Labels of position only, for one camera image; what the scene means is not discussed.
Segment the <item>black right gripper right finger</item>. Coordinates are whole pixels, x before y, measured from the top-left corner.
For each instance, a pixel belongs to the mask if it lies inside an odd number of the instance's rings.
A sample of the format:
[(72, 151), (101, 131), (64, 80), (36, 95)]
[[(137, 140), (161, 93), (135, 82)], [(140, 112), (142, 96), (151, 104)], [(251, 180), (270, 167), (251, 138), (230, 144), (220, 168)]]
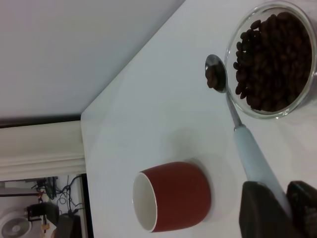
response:
[(291, 181), (287, 187), (294, 225), (305, 237), (317, 237), (317, 189), (304, 181)]

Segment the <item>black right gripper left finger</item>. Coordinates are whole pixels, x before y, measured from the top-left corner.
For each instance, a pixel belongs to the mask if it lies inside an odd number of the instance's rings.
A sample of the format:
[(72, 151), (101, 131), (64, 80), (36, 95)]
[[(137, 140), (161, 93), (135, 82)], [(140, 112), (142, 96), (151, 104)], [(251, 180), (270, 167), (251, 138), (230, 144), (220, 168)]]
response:
[(242, 238), (303, 238), (273, 193), (254, 181), (243, 183), (239, 213)]

